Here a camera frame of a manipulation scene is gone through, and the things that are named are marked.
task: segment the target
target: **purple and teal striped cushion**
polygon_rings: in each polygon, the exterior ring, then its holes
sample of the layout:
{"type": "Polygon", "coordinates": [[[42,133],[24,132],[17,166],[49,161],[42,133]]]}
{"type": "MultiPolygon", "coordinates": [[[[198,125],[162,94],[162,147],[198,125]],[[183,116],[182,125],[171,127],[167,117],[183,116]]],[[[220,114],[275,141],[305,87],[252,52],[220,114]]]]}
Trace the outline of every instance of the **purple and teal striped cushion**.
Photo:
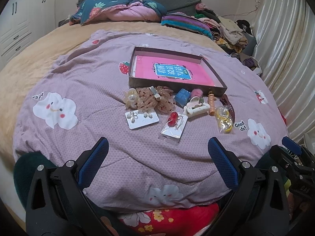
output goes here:
{"type": "Polygon", "coordinates": [[[203,34],[213,40],[210,28],[205,23],[181,12],[170,13],[162,17],[161,25],[177,27],[191,32],[203,34]]]}

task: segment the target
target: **gray screw head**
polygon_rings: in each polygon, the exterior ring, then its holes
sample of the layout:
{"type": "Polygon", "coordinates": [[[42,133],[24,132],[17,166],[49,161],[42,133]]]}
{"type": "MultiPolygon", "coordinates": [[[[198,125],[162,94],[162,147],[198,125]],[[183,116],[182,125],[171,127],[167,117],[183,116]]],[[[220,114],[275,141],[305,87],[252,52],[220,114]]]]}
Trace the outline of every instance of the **gray screw head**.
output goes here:
{"type": "Polygon", "coordinates": [[[271,167],[271,170],[272,170],[273,172],[278,172],[278,168],[277,168],[276,166],[272,166],[272,167],[271,167]]]}
{"type": "Polygon", "coordinates": [[[74,165],[74,161],[72,161],[72,160],[69,160],[66,163],[66,166],[69,167],[69,168],[71,168],[73,165],[74,165]]]}
{"type": "Polygon", "coordinates": [[[242,162],[242,166],[244,167],[244,168],[249,168],[250,167],[250,163],[249,162],[247,162],[247,161],[244,161],[244,162],[242,162]]]}
{"type": "Polygon", "coordinates": [[[39,165],[38,167],[37,167],[37,170],[38,171],[42,171],[44,169],[44,165],[39,165]]]}

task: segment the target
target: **white sheer curtain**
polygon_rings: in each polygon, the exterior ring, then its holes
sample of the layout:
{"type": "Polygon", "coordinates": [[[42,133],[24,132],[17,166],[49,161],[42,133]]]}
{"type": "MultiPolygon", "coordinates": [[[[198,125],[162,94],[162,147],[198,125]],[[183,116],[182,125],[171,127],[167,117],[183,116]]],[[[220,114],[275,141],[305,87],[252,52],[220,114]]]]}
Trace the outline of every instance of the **white sheer curtain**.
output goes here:
{"type": "Polygon", "coordinates": [[[297,141],[315,129],[315,16],[305,0],[261,0],[253,57],[297,141]]]}

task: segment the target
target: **white wardrobe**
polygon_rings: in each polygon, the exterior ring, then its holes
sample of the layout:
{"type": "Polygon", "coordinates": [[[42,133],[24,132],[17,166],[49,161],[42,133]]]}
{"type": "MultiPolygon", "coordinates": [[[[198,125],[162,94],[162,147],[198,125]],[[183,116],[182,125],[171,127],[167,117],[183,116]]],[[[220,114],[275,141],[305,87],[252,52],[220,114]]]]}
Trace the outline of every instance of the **white wardrobe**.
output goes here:
{"type": "Polygon", "coordinates": [[[55,0],[9,0],[0,14],[0,71],[55,28],[55,0]]]}

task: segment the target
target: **blue gripper pad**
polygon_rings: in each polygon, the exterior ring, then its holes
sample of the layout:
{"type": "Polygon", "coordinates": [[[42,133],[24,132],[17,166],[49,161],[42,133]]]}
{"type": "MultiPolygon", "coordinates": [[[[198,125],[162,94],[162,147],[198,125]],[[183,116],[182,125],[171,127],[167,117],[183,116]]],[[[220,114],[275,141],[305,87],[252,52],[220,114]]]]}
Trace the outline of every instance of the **blue gripper pad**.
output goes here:
{"type": "Polygon", "coordinates": [[[78,185],[80,189],[91,185],[97,171],[108,154],[109,143],[106,138],[100,139],[92,148],[92,154],[79,171],[78,185]]]}
{"type": "Polygon", "coordinates": [[[282,144],[286,148],[288,148],[291,152],[293,152],[295,155],[301,155],[302,154],[301,147],[297,143],[295,143],[293,140],[288,138],[287,136],[285,136],[282,139],[282,144]]]}
{"type": "Polygon", "coordinates": [[[238,173],[224,151],[225,149],[216,137],[209,139],[208,152],[211,159],[215,163],[226,186],[236,191],[238,188],[238,173]]]}

